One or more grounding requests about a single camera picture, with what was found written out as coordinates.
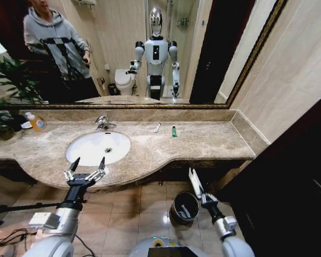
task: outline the man's hand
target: man's hand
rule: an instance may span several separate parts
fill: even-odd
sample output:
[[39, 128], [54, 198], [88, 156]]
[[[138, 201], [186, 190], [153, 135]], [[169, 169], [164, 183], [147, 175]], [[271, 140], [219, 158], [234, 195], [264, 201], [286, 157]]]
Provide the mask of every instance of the man's hand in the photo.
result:
[[89, 51], [85, 51], [85, 55], [83, 56], [83, 60], [85, 61], [85, 63], [88, 66], [90, 65], [90, 52]]

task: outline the faucet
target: faucet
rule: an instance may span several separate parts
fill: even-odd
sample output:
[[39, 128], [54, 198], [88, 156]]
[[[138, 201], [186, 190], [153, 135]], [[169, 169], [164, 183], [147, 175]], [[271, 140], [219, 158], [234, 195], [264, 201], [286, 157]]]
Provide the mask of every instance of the faucet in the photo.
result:
[[102, 130], [102, 129], [113, 129], [117, 127], [116, 124], [109, 123], [108, 119], [105, 116], [100, 116], [96, 119], [95, 124], [98, 125], [96, 130]]

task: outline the soap dispenser bottle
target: soap dispenser bottle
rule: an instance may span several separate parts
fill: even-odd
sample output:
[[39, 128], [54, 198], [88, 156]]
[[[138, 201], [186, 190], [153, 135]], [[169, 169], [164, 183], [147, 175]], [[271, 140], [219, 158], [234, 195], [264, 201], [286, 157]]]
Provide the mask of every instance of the soap dispenser bottle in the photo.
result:
[[25, 113], [26, 117], [29, 119], [31, 126], [35, 131], [42, 131], [47, 127], [47, 124], [37, 116], [33, 115], [31, 112]]

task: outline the gold mirror frame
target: gold mirror frame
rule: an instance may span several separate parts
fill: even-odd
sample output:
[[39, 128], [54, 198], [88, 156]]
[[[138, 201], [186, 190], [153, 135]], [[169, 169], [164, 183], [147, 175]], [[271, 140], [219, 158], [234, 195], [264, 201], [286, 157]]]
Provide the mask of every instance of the gold mirror frame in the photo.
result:
[[229, 109], [287, 0], [277, 0], [225, 104], [12, 104], [5, 109]]

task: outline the cable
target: cable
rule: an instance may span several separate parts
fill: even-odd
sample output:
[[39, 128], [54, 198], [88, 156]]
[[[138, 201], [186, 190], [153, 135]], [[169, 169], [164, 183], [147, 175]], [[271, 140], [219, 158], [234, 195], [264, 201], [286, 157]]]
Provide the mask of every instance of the cable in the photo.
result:
[[92, 257], [96, 257], [96, 255], [94, 254], [93, 250], [91, 250], [86, 244], [85, 242], [83, 242], [83, 240], [78, 236], [78, 235], [75, 235], [80, 241], [81, 243], [83, 243], [83, 245], [85, 246], [86, 249], [88, 249], [90, 251], [91, 254], [87, 254], [87, 255], [84, 255], [82, 257], [87, 257], [87, 256], [92, 256]]
[[[16, 234], [17, 232], [24, 232], [22, 234], [18, 234], [18, 235], [15, 235], [14, 237], [10, 238], [12, 235]], [[26, 228], [21, 228], [21, 229], [15, 229], [13, 230], [7, 237], [5, 238], [0, 238], [0, 246], [5, 246], [7, 244], [16, 244], [18, 242], [21, 242], [24, 240], [24, 247], [25, 247], [25, 251], [27, 251], [27, 236], [28, 235], [35, 235], [37, 234], [36, 232], [35, 233], [29, 233], [27, 231]], [[15, 240], [16, 238], [19, 238], [20, 237], [20, 240], [18, 242], [13, 242], [13, 243], [10, 243], [11, 241]]]

